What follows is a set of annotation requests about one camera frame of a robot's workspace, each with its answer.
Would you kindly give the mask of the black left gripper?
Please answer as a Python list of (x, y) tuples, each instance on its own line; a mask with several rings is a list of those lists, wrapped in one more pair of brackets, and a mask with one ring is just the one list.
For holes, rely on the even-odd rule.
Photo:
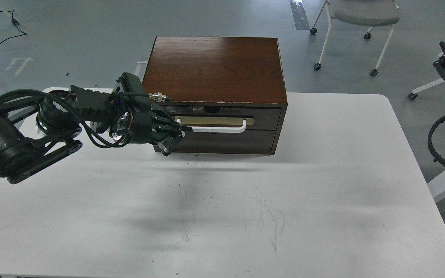
[(112, 97), (116, 115), (109, 135), (119, 144), (152, 144), (156, 152), (169, 156), (178, 149), (186, 132), (193, 133), (191, 127), (181, 125), (158, 105), (169, 102), (171, 97), (146, 93), (140, 78), (134, 74), (122, 73)]

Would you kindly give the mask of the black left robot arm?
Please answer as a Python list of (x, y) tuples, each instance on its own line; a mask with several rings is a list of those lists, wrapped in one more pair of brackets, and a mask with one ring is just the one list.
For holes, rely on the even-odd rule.
[(123, 73), (111, 93), (70, 86), (0, 95), (0, 177), (16, 184), (76, 153), (82, 131), (102, 149), (150, 144), (168, 156), (193, 132), (158, 104), (169, 100), (145, 93), (131, 73)]

